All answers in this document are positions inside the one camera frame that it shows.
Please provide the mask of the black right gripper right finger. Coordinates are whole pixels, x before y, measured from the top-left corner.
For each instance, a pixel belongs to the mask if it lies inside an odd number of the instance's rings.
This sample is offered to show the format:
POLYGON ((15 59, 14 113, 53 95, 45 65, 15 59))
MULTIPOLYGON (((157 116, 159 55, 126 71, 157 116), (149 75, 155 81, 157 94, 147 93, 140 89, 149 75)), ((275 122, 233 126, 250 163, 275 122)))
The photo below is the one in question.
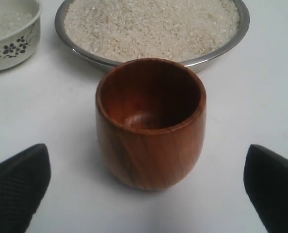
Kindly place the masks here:
POLYGON ((245 191, 269 233, 288 233, 288 159, 251 144, 244 165, 245 191))

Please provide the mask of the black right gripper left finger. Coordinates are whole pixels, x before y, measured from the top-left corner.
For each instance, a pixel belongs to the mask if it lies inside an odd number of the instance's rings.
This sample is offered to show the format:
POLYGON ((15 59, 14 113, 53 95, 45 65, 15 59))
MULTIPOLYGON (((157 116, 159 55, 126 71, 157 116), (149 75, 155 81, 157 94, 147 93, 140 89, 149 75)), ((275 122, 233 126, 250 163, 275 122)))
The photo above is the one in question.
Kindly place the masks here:
POLYGON ((51 179, 47 146, 35 144, 0 163, 0 233, 24 233, 51 179))

